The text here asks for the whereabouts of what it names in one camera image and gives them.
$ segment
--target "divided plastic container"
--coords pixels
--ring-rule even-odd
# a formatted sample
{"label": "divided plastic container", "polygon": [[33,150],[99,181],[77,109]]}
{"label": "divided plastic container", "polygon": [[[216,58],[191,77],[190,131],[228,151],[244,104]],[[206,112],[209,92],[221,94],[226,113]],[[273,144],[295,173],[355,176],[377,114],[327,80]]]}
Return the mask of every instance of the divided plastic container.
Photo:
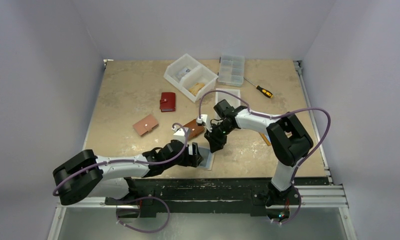
{"label": "divided plastic container", "polygon": [[[194,103],[216,86],[217,75],[188,54],[169,65],[164,78]],[[197,95],[189,92],[196,83],[204,83]]]}
{"label": "divided plastic container", "polygon": [[223,85],[241,87],[244,82],[244,64],[243,56],[222,55],[217,81]]}
{"label": "divided plastic container", "polygon": [[[216,90],[226,91],[226,92],[232,93],[233,95],[235,95],[239,98],[241,97],[241,91],[239,89],[216,88]],[[237,99],[229,94],[217,91],[216,95],[215,95],[215,105],[222,100],[226,100],[234,108],[237,108],[241,105],[241,101],[239,99]],[[217,113],[214,113],[214,118],[220,119],[220,117],[217,115]]]}

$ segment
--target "table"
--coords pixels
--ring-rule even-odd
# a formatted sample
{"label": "table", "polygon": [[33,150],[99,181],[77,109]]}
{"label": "table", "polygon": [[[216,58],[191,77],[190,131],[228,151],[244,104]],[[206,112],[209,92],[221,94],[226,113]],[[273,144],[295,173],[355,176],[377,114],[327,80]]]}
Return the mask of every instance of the table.
{"label": "table", "polygon": [[[85,139],[85,149],[107,157],[134,156],[154,147],[162,147],[172,139],[174,122],[185,124],[198,115],[199,102],[193,103],[163,77],[173,60],[109,61],[90,127]],[[200,60],[217,73],[218,59]],[[307,107],[303,90],[291,60],[247,59],[245,77],[269,89],[275,96],[264,97],[255,87],[244,81],[242,87],[219,85],[217,88],[240,89],[241,98],[251,109],[270,114],[283,114]],[[176,93],[176,111],[160,112],[162,92]],[[204,98],[202,113],[214,116],[215,93]],[[159,127],[140,137],[132,125],[148,114],[153,114]],[[310,115],[297,114],[316,144]],[[192,142],[207,147],[200,135]],[[224,149],[215,153],[212,170],[174,166],[156,178],[242,178],[271,177],[277,159],[272,147],[257,132],[234,130],[228,135]],[[298,177],[326,176],[322,156],[316,151],[299,169]]]}

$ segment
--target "cable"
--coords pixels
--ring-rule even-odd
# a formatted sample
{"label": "cable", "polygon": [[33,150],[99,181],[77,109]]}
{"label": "cable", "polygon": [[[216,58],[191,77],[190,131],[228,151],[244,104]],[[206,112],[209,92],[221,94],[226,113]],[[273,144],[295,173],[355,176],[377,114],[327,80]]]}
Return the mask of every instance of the cable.
{"label": "cable", "polygon": [[138,228],[136,228],[136,227],[127,225],[126,223],[122,222],[122,221],[119,219],[118,209],[116,209],[116,219],[117,219],[117,223],[119,223],[119,224],[121,224],[122,226],[127,227],[127,228],[129,228],[129,229],[132,229],[132,230],[135,230],[135,231],[137,231],[137,232],[140,232],[140,233],[144,233],[144,234],[153,234],[153,233],[157,233],[157,232],[161,231],[163,228],[165,228],[166,225],[169,223],[169,220],[170,220],[170,209],[169,209],[169,206],[165,203],[165,201],[163,201],[162,199],[160,199],[160,198],[158,198],[158,197],[155,197],[155,196],[144,196],[144,197],[140,197],[140,198],[137,198],[137,199],[134,199],[134,200],[130,200],[130,201],[120,201],[120,200],[117,200],[117,201],[118,201],[118,202],[121,202],[123,205],[127,205],[127,204],[129,204],[129,203],[137,202],[137,201],[139,201],[139,200],[144,200],[144,199],[154,199],[154,200],[157,200],[157,201],[161,202],[161,203],[166,207],[166,210],[167,210],[167,219],[166,219],[166,221],[164,222],[164,224],[163,224],[162,226],[160,226],[158,229],[155,229],[155,230],[142,230],[142,229],[138,229]]}
{"label": "cable", "polygon": [[295,191],[297,192],[297,195],[298,195],[298,198],[299,198],[299,201],[300,201],[300,202],[299,202],[298,208],[296,209],[296,211],[294,212],[294,214],[293,214],[292,216],[290,216],[290,218],[289,218],[287,221],[279,222],[279,224],[282,225],[282,224],[286,224],[286,223],[290,222],[291,220],[293,220],[293,219],[295,218],[295,216],[298,214],[298,212],[300,211],[300,208],[301,208],[301,195],[300,195],[300,192],[298,191],[298,189],[294,186],[294,178],[295,178],[295,175],[297,174],[297,170],[298,170],[298,168],[301,166],[301,164],[303,164],[304,161],[306,161],[306,160],[320,147],[320,145],[322,144],[323,140],[325,140],[326,136],[328,135],[329,128],[331,127],[331,116],[329,115],[329,112],[327,112],[326,110],[324,110],[323,108],[320,108],[320,107],[308,107],[308,108],[301,108],[301,109],[298,109],[298,110],[290,111],[290,112],[285,113],[285,114],[282,114],[282,115],[269,116],[269,115],[260,114],[260,113],[258,113],[258,112],[253,112],[253,111],[251,111],[251,110],[250,110],[250,105],[249,105],[246,101],[244,101],[244,100],[241,99],[240,97],[238,97],[238,96],[236,96],[236,95],[234,95],[234,94],[232,94],[232,93],[230,93],[230,92],[222,91],[222,90],[211,90],[211,91],[206,92],[206,93],[201,97],[200,106],[198,107],[198,118],[200,118],[200,116],[201,116],[201,103],[203,102],[204,96],[207,95],[207,94],[213,93],[213,92],[220,92],[220,93],[224,93],[224,94],[231,95],[231,96],[233,96],[234,98],[239,99],[240,101],[242,101],[242,102],[247,106],[247,110],[248,110],[248,112],[249,112],[251,115],[256,115],[256,116],[259,116],[259,117],[270,118],[271,120],[281,119],[281,118],[285,118],[285,117],[288,117],[288,116],[291,116],[291,115],[294,115],[294,114],[297,114],[297,113],[301,113],[301,112],[305,112],[305,111],[313,111],[313,110],[321,111],[321,112],[323,112],[323,113],[326,115],[326,117],[327,117],[327,119],[328,119],[328,122],[327,122],[327,125],[326,125],[325,132],[323,133],[323,135],[322,135],[320,141],[316,144],[316,146],[315,146],[303,159],[301,159],[300,161],[297,162],[297,165],[296,165],[296,167],[295,167],[295,169],[294,169],[294,172],[293,172],[293,174],[292,174],[292,176],[291,176],[291,182],[292,182],[291,184],[292,184],[292,187],[293,187],[293,188],[295,189]]}
{"label": "cable", "polygon": [[[137,162],[137,163],[140,163],[140,164],[146,164],[146,165],[160,165],[160,164],[166,164],[166,163],[168,163],[168,162],[170,162],[170,161],[173,161],[173,160],[175,160],[176,158],[178,158],[178,157],[185,151],[185,148],[186,148],[186,146],[187,146],[187,144],[188,144],[188,134],[187,134],[187,131],[185,130],[185,128],[182,126],[182,124],[176,122],[176,123],[174,123],[174,124],[172,125],[172,127],[175,127],[175,125],[180,126],[180,127],[182,128],[182,130],[184,131],[184,134],[185,134],[185,143],[184,143],[184,147],[181,149],[181,151],[178,152],[177,155],[175,155],[174,157],[171,157],[170,159],[165,160],[165,161],[159,161],[159,162],[136,161],[136,162]],[[102,162],[98,162],[98,163],[89,165],[89,166],[87,166],[87,167],[84,167],[84,168],[82,168],[81,170],[79,170],[79,171],[77,171],[77,172],[71,174],[70,176],[66,177],[63,181],[61,181],[61,182],[55,187],[55,189],[54,189],[54,191],[53,191],[53,196],[56,196],[56,197],[59,196],[58,190],[59,190],[66,182],[68,182],[70,179],[72,179],[72,178],[74,178],[75,176],[78,176],[79,174],[84,173],[84,172],[86,172],[86,171],[88,171],[88,170],[90,170],[90,169],[93,169],[93,168],[96,168],[96,167],[102,166],[102,165],[107,165],[107,164],[134,163],[134,162],[135,162],[134,159],[116,159],[116,160],[110,160],[108,163],[107,163],[107,161],[102,161]]]}

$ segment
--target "tan leather wallet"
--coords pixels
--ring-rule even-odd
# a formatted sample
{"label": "tan leather wallet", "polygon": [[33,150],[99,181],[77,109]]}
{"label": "tan leather wallet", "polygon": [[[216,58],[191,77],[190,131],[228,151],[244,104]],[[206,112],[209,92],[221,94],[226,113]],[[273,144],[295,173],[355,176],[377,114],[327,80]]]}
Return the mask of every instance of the tan leather wallet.
{"label": "tan leather wallet", "polygon": [[191,129],[191,133],[188,136],[188,140],[191,140],[191,139],[195,138],[196,136],[200,135],[200,133],[204,132],[204,127],[198,126],[195,118],[194,118],[194,120],[185,124],[184,127]]}
{"label": "tan leather wallet", "polygon": [[153,128],[159,125],[159,122],[153,115],[148,115],[133,125],[135,131],[140,135],[144,135],[153,131]]}

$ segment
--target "screwdriver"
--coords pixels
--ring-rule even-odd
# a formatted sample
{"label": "screwdriver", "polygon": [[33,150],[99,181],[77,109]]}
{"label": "screwdriver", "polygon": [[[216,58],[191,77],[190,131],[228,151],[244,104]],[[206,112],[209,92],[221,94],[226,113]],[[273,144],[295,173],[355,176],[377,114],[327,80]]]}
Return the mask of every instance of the screwdriver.
{"label": "screwdriver", "polygon": [[247,80],[247,82],[251,83],[253,86],[256,87],[256,89],[258,89],[261,93],[263,93],[263,95],[267,98],[272,98],[273,97],[273,93],[271,93],[269,90],[262,88],[261,86],[255,85],[254,83],[250,82],[250,80],[246,79],[244,77],[245,80]]}

